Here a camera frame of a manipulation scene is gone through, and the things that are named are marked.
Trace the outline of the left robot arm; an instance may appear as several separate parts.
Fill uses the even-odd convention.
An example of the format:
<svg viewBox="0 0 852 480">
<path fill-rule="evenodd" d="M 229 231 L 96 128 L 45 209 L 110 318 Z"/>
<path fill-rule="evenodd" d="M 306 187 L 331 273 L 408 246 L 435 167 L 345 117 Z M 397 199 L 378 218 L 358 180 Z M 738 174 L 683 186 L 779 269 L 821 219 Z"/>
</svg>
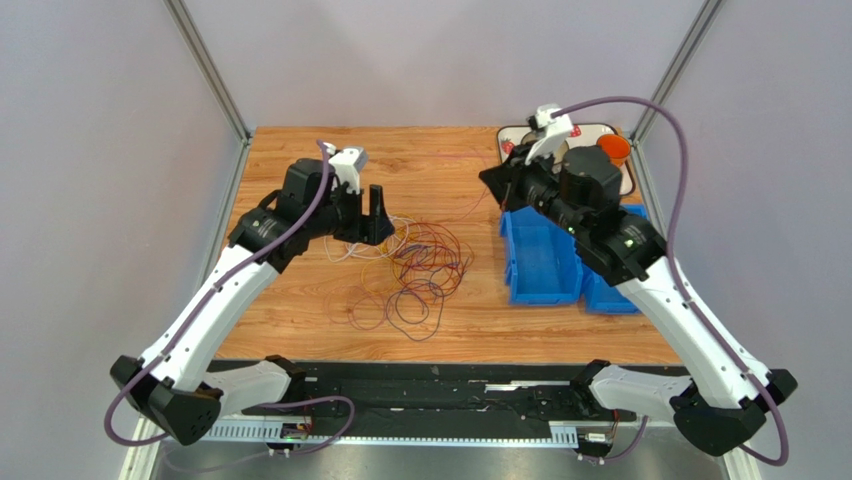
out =
<svg viewBox="0 0 852 480">
<path fill-rule="evenodd" d="M 360 186 L 367 162 L 362 148 L 346 147 L 327 160 L 291 164 L 282 187 L 239 218 L 213 272 L 170 328 L 140 357 L 114 362 L 121 397 L 164 436 L 188 446 L 222 416 L 302 405 L 306 373 L 279 355 L 231 370 L 208 367 L 243 313 L 312 240 L 379 245 L 393 235 L 381 186 Z"/>
</svg>

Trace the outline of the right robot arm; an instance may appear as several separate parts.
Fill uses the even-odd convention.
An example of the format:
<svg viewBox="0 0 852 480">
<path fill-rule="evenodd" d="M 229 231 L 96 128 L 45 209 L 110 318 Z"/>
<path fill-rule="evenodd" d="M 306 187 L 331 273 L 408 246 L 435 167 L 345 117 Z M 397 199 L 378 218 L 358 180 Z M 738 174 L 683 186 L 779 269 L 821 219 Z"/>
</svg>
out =
<svg viewBox="0 0 852 480">
<path fill-rule="evenodd" d="M 570 234 L 582 263 L 653 323 L 686 368 L 675 377 L 595 360 L 573 382 L 582 401 L 670 422 L 712 456 L 744 448 L 767 420 L 779 419 L 795 377 L 766 367 L 724 330 L 663 236 L 621 205 L 621 171 L 601 148 L 572 148 L 560 160 L 530 153 L 517 146 L 480 180 L 502 210 L 530 208 Z"/>
</svg>

